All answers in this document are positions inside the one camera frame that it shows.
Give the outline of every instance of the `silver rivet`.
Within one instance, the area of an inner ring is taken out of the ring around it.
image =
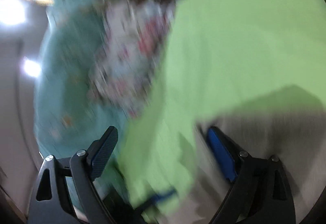
[[[240,151],[240,156],[243,158],[248,157],[248,153],[245,150]]]
[[[276,155],[273,155],[272,156],[272,161],[273,162],[278,162],[280,159],[276,156]]]
[[[47,157],[45,158],[45,160],[46,160],[47,162],[53,160],[53,155],[49,155],[49,156],[47,156]]]
[[[84,156],[86,154],[86,151],[85,150],[79,150],[77,151],[77,156],[81,157],[81,156]]]

